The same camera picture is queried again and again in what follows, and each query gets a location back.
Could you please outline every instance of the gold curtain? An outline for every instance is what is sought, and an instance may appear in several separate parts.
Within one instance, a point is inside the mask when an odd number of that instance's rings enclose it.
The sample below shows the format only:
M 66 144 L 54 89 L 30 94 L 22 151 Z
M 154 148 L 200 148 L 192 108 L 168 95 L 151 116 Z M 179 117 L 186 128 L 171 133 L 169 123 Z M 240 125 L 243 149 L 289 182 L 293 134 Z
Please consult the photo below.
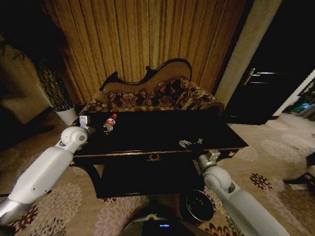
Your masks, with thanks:
M 118 71 L 141 80 L 145 66 L 187 59 L 193 81 L 212 92 L 246 0 L 45 0 L 63 31 L 66 85 L 84 103 Z

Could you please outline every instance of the white pot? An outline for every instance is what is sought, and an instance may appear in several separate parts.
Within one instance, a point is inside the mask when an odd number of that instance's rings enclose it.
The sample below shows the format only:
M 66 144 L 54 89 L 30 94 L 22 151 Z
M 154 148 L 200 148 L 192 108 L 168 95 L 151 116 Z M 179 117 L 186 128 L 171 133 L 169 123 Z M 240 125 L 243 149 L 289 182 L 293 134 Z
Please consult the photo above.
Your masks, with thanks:
M 71 125 L 77 117 L 74 107 L 69 110 L 56 112 L 66 125 Z

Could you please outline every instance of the carpet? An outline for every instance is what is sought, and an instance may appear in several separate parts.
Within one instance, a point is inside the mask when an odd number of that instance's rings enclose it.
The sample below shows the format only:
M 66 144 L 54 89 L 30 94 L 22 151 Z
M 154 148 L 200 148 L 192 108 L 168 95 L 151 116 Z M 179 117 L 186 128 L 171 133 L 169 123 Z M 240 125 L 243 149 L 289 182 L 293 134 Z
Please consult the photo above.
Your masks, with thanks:
M 54 146 L 66 128 L 53 112 L 41 125 L 53 124 L 49 133 L 37 134 L 0 153 L 0 193 L 9 193 L 16 179 L 48 147 Z M 305 172 L 305 157 L 315 151 L 315 123 L 288 114 L 265 125 L 232 124 L 230 127 L 248 144 L 219 166 L 250 192 L 292 236 L 315 232 L 315 198 L 305 185 L 286 185 L 285 178 Z M 243 235 L 209 189 L 215 214 L 199 228 L 214 236 Z M 148 196 L 97 199 L 88 175 L 69 167 L 52 193 L 35 202 L 31 210 L 12 223 L 17 236 L 94 235 L 115 236 L 130 218 L 152 199 Z M 179 216 L 179 195 L 154 199 Z

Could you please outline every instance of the wooden table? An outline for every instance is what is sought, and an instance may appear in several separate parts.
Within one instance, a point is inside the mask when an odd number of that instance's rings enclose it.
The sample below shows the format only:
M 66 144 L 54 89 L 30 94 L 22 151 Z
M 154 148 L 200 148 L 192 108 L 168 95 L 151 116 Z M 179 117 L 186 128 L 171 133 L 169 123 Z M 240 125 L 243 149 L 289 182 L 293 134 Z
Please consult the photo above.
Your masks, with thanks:
M 210 149 L 231 158 L 247 144 L 223 121 L 207 110 L 118 112 L 110 135 L 102 126 L 112 113 L 90 113 L 97 132 L 82 150 L 75 152 L 72 166 L 89 174 L 98 198 L 202 189 L 192 160 Z M 184 139 L 203 144 L 196 151 L 179 145 Z M 100 176 L 94 165 L 104 165 Z

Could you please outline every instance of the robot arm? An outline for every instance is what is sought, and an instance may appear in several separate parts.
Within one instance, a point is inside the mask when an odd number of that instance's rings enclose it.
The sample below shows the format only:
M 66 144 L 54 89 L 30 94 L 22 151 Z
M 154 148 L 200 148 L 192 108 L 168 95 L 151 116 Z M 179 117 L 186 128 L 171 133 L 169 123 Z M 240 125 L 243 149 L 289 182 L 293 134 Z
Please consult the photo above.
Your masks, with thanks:
M 220 153 L 211 150 L 198 159 L 207 187 L 246 236 L 288 236 L 285 228 L 248 192 L 242 190 L 229 173 L 217 167 Z
M 0 203 L 0 225 L 20 218 L 38 198 L 51 190 L 71 163 L 74 152 L 86 143 L 91 132 L 87 122 L 87 117 L 81 116 L 81 127 L 65 129 L 61 140 L 46 149 L 19 177 L 11 194 Z

